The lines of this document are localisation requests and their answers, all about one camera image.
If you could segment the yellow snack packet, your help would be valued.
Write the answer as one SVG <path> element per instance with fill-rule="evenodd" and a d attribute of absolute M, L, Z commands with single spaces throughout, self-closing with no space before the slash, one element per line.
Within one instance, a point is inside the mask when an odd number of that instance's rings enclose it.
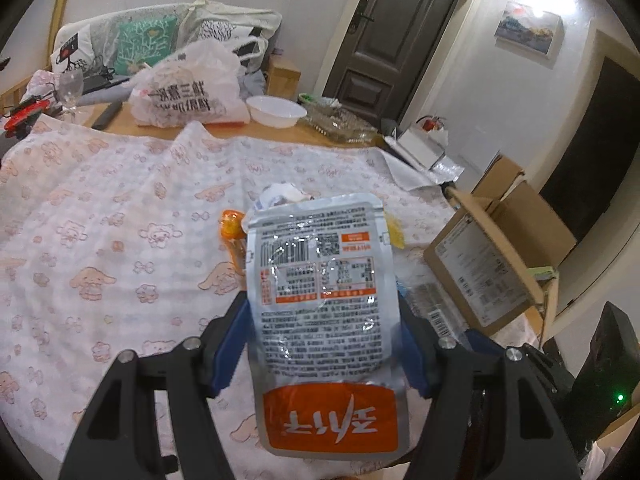
<path fill-rule="evenodd" d="M 386 212 L 384 217 L 388 234 L 390 234 L 390 244 L 398 249 L 404 249 L 406 247 L 405 234 L 401 222 L 389 212 Z"/>

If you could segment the silver orange snack pouch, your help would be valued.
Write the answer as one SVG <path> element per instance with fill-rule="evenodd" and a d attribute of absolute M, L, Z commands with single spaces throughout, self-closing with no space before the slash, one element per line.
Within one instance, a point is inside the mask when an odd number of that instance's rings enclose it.
<path fill-rule="evenodd" d="M 280 456 L 393 460 L 409 446 L 401 322 L 382 200 L 306 200 L 250 219 L 257 429 Z"/>

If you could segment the orange sausage snack packet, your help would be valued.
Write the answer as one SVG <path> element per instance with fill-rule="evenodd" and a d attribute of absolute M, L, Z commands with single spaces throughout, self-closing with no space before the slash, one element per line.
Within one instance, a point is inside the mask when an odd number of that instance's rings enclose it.
<path fill-rule="evenodd" d="M 244 214 L 241 211 L 225 209 L 219 220 L 219 234 L 230 252 L 232 263 L 239 274 L 245 272 L 246 233 L 242 227 Z"/>

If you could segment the white blue packet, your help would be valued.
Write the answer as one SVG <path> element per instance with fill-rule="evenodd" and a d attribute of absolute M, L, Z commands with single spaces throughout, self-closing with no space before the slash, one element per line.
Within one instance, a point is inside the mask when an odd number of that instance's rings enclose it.
<path fill-rule="evenodd" d="M 296 185 L 288 182 L 273 183 L 266 186 L 254 201 L 256 210 L 265 210 L 288 204 L 297 204 L 311 200 L 312 196 Z"/>

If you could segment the brown cardboard box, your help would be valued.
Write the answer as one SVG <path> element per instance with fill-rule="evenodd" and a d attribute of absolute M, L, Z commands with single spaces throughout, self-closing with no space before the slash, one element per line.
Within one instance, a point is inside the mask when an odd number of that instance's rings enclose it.
<path fill-rule="evenodd" d="M 450 193 L 459 208 L 424 260 L 465 322 L 492 336 L 544 304 L 532 271 L 555 270 L 576 238 L 506 156 L 495 158 L 472 192 Z"/>

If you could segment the pink patterned tablecloth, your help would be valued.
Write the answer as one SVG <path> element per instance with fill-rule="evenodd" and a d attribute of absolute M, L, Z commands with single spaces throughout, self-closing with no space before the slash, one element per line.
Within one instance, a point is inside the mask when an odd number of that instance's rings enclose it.
<path fill-rule="evenodd" d="M 376 148 L 224 136 L 193 125 L 160 140 L 37 120 L 1 161 L 1 417 L 54 479 L 94 390 L 125 349 L 167 351 L 227 311 L 242 280 L 223 211 L 264 188 L 366 192 L 400 223 L 400 280 L 431 278 L 423 249 L 454 211 L 438 188 L 401 188 Z"/>

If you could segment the red fire extinguisher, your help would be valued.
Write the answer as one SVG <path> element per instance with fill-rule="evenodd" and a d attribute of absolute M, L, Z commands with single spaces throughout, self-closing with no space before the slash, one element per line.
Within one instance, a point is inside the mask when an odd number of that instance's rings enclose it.
<path fill-rule="evenodd" d="M 441 117 L 433 115 L 424 115 L 416 121 L 416 125 L 426 132 L 440 130 L 445 128 L 444 120 Z"/>

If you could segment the green rimmed trash bin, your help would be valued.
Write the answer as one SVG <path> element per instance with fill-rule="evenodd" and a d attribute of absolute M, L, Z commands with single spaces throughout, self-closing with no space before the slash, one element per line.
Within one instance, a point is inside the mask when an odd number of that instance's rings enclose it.
<path fill-rule="evenodd" d="M 332 98 L 324 98 L 323 96 L 314 96 L 309 93 L 299 93 L 297 103 L 303 107 L 327 107 L 331 106 Z"/>

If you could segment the mountain canvas painting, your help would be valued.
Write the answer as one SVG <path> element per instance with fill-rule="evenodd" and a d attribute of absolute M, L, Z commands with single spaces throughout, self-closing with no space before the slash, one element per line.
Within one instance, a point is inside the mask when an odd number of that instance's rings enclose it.
<path fill-rule="evenodd" d="M 561 27 L 562 18 L 559 15 L 509 1 L 503 10 L 495 37 L 549 56 Z"/>

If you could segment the black remote control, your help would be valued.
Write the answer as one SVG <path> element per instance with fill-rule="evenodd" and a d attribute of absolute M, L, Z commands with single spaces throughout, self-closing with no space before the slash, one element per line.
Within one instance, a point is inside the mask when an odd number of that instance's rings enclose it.
<path fill-rule="evenodd" d="M 107 108 L 100 114 L 98 118 L 93 122 L 91 128 L 98 131 L 105 131 L 106 128 L 111 125 L 113 120 L 119 115 L 122 110 L 122 101 L 111 102 L 107 105 Z"/>

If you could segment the white printed plastic bag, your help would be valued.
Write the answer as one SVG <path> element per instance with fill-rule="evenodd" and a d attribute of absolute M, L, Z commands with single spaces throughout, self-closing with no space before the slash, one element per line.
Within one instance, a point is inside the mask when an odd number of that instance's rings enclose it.
<path fill-rule="evenodd" d="M 247 124 L 250 112 L 239 84 L 243 70 L 239 57 L 220 41 L 191 42 L 130 79 L 134 122 L 157 128 Z"/>

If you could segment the grey sofa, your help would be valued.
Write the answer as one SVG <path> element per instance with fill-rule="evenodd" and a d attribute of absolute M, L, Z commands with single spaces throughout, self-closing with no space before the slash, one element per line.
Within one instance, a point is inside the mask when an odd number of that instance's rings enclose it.
<path fill-rule="evenodd" d="M 130 77 L 192 42 L 216 39 L 240 60 L 244 75 L 262 69 L 282 15 L 269 9 L 217 1 L 142 6 L 63 26 L 50 56 L 52 70 L 79 68 L 91 77 L 104 70 Z"/>

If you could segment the white red-square cushion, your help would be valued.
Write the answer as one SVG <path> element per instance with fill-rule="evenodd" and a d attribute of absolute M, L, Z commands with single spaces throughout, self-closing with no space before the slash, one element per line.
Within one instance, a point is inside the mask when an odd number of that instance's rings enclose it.
<path fill-rule="evenodd" d="M 58 46 L 53 48 L 50 62 L 55 74 L 70 70 L 81 70 L 85 76 L 99 73 L 103 63 L 93 49 L 90 26 L 82 26 L 76 32 L 66 32 L 58 38 Z"/>

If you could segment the white black-tree cushion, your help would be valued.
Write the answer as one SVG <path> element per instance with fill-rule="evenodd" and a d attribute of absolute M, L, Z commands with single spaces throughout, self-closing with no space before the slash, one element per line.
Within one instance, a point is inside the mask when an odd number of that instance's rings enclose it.
<path fill-rule="evenodd" d="M 238 53 L 246 45 L 246 38 L 252 34 L 252 31 L 252 26 L 206 18 L 201 21 L 198 29 L 198 40 L 215 39 L 228 50 Z"/>

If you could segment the yellow rolled mat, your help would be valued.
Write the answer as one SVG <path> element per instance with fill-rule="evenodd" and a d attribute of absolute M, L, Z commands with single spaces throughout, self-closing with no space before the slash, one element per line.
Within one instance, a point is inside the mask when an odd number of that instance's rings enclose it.
<path fill-rule="evenodd" d="M 50 55 L 54 49 L 56 35 L 58 34 L 58 31 L 62 27 L 64 12 L 66 9 L 66 3 L 67 3 L 67 0 L 55 0 L 53 5 L 48 39 L 47 39 L 47 49 L 46 49 L 47 66 L 51 65 Z"/>

